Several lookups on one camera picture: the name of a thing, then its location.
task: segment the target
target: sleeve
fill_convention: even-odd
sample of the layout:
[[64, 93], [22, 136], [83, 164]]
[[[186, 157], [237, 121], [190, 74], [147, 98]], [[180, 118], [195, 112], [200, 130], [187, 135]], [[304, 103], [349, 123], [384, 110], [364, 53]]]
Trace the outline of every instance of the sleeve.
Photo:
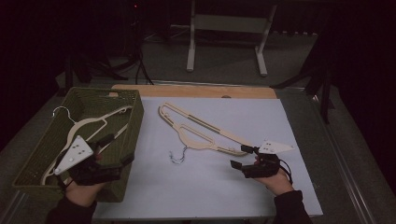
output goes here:
[[92, 215], [96, 208], [96, 202], [90, 207], [83, 207], [71, 203], [66, 197], [62, 198], [58, 205], [49, 211], [47, 224], [89, 224], [92, 222]]
[[303, 193], [294, 190], [274, 198], [276, 207], [275, 224], [305, 224], [312, 223], [303, 204]]

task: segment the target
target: wooden board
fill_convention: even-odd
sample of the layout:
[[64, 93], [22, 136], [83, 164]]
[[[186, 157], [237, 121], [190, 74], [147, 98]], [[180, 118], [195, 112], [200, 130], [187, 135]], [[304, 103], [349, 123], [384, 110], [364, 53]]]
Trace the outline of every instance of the wooden board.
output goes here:
[[139, 90], [141, 96], [277, 99], [271, 88], [191, 86], [191, 85], [115, 85], [112, 89]]

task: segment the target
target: hand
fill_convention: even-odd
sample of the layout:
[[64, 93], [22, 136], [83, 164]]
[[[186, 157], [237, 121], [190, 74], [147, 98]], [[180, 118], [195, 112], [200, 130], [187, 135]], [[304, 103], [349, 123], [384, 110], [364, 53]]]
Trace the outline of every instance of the hand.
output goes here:
[[270, 177], [259, 177], [254, 179], [264, 184], [276, 196], [294, 190], [293, 186], [289, 182], [288, 176], [281, 169], [279, 169], [276, 175]]
[[96, 199], [97, 193], [106, 185], [106, 183], [95, 184], [91, 186], [80, 186], [76, 182], [70, 183], [66, 189], [66, 198], [75, 204], [83, 207], [90, 207]]

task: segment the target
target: person's right hand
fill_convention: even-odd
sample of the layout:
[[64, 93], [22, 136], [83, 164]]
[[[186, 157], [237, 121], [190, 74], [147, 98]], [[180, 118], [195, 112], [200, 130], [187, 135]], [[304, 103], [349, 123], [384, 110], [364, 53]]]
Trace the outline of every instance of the person's right hand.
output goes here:
[[288, 176], [282, 169], [279, 169], [276, 175], [254, 179], [264, 184], [265, 187], [271, 190], [276, 196], [294, 190], [289, 182]]

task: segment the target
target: metal hanger hook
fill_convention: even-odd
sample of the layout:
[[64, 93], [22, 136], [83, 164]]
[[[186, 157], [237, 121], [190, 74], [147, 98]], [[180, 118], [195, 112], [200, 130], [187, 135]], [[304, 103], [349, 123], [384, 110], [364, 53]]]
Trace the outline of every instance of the metal hanger hook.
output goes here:
[[76, 124], [76, 122], [70, 117], [70, 111], [69, 111], [69, 109], [67, 109], [66, 107], [64, 107], [64, 106], [62, 106], [62, 105], [56, 107], [55, 109], [53, 109], [53, 111], [52, 111], [52, 117], [55, 117], [55, 111], [56, 111], [57, 109], [59, 109], [59, 108], [63, 108], [63, 109], [65, 109], [65, 110], [67, 110], [67, 117], [69, 117], [69, 119], [70, 119], [71, 121], [73, 121], [73, 123]]
[[174, 156], [173, 156], [172, 151], [169, 151], [169, 158], [171, 159], [171, 162], [174, 163], [174, 164], [181, 164], [181, 163], [183, 163], [187, 148], [188, 148], [187, 146], [185, 146], [185, 147], [183, 148], [183, 156], [182, 156], [180, 159], [175, 159]]

